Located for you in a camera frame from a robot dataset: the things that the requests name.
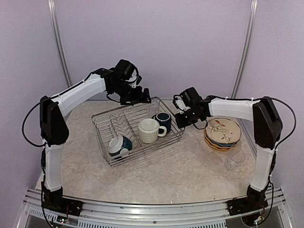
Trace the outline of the dark blue mug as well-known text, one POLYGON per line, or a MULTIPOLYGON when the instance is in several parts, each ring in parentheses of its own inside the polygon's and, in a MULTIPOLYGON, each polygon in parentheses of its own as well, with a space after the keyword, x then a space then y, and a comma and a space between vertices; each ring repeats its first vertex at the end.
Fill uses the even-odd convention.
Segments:
POLYGON ((156 120, 160 126, 164 126, 167 129, 167 134, 171 131, 171 115, 167 112, 159 112, 155 114, 152 119, 156 120))

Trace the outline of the yellow dotted plate front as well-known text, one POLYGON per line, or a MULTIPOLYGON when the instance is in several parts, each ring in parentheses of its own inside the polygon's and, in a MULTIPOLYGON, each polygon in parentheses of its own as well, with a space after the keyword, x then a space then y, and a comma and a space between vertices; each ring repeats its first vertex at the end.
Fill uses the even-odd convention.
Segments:
POLYGON ((207 142, 207 141, 206 141, 206 144, 207 144, 210 148, 212 148, 212 149, 214 149, 214 150, 216 150, 216 151, 219 151, 219 152, 227 152, 227 151, 230 151, 230 150, 232 150, 232 149, 234 149, 234 148, 236 147, 235 145, 233 145, 233 146, 231 146, 231 147, 217 147, 217 146, 214 146, 214 145, 210 144, 210 143, 207 142))

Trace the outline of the yellow dotted plate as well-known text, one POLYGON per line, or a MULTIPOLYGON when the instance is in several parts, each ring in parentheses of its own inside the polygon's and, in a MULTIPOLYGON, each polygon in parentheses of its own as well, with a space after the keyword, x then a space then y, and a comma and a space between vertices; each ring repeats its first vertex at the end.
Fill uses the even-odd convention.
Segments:
POLYGON ((231 146, 231 147, 217 147, 217 146, 214 146, 214 145, 210 144, 210 143, 207 142, 207 141, 206 141, 206 144, 207 144, 210 148, 212 148, 212 149, 214 149, 214 150, 216 150, 216 151, 219 151, 219 152, 227 152, 227 151, 230 151, 230 150, 232 150, 232 149, 234 149, 234 148, 236 147, 235 145, 233 145, 233 146, 231 146))
POLYGON ((209 139, 207 139, 206 137, 204 138, 205 142, 213 149, 216 149, 218 151, 228 151, 232 148, 235 148, 236 145, 232 145, 232 146, 219 146, 217 144, 212 143, 209 139))

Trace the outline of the beige patterned plate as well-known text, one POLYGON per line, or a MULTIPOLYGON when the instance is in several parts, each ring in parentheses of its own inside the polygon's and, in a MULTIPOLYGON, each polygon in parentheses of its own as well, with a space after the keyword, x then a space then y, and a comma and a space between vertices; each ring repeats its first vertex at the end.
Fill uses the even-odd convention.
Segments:
POLYGON ((220 144, 237 143, 241 137, 239 125, 227 118, 213 118, 208 121, 206 135, 220 144))

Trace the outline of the blue dotted plate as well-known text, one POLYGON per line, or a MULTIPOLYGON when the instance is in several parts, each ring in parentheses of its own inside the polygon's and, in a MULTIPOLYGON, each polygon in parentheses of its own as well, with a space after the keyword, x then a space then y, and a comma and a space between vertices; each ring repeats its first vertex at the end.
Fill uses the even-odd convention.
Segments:
POLYGON ((233 145, 236 145, 238 142, 235 142, 235 143, 218 143, 218 142, 215 142, 213 140, 211 140, 207 135, 205 135, 205 137, 213 144, 216 144, 218 146, 221 146, 221 147, 229 147, 229 146, 233 146, 233 145))

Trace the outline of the clear drinking glass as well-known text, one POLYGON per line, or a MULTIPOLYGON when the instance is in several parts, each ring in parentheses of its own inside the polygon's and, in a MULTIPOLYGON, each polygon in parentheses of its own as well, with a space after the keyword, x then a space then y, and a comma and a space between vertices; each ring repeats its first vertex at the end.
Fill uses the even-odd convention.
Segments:
POLYGON ((233 171, 243 164, 246 154, 241 149, 233 150, 227 157, 225 167, 228 171, 233 171))
POLYGON ((147 106, 147 117, 152 118, 160 111, 159 100, 152 100, 147 106))

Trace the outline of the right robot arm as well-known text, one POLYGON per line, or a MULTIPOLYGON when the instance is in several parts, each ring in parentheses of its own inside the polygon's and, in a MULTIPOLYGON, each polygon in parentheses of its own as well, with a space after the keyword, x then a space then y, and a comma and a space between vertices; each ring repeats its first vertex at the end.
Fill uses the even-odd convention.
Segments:
POLYGON ((173 104, 179 113, 174 115, 178 128, 195 125, 208 117, 223 116, 251 121, 254 127, 256 165, 253 179, 243 200, 243 207, 253 211, 265 200, 265 191, 276 162, 283 122, 274 104, 276 98, 223 98, 209 95, 202 98, 194 87, 173 96, 173 104))

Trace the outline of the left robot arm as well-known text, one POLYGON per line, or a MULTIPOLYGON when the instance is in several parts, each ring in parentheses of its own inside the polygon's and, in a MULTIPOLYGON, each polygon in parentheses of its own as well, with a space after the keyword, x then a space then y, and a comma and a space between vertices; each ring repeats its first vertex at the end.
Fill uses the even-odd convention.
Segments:
POLYGON ((69 137, 65 117, 83 102, 103 92, 117 94, 121 105, 148 104, 151 102, 150 91, 140 86, 141 80, 138 68, 121 59, 115 67, 90 72, 77 84, 51 97, 42 97, 35 105, 39 108, 42 144, 29 144, 43 149, 43 206, 51 206, 56 211, 62 211, 67 206, 60 178, 61 153, 69 137))

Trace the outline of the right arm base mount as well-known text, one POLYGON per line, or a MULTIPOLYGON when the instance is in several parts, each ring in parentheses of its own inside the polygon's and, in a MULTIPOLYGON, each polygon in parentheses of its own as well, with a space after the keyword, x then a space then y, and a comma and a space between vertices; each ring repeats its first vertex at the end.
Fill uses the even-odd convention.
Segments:
POLYGON ((247 197, 233 198, 227 201, 228 211, 230 216, 252 212, 268 206, 267 200, 263 199, 258 203, 249 204, 247 197))

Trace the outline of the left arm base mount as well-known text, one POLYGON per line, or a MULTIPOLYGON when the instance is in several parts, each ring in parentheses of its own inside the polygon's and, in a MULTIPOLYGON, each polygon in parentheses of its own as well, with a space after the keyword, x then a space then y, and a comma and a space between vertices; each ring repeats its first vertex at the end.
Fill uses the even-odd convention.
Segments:
POLYGON ((42 206, 50 211, 79 217, 83 202, 74 199, 62 198, 59 203, 51 203, 50 201, 43 200, 42 206))

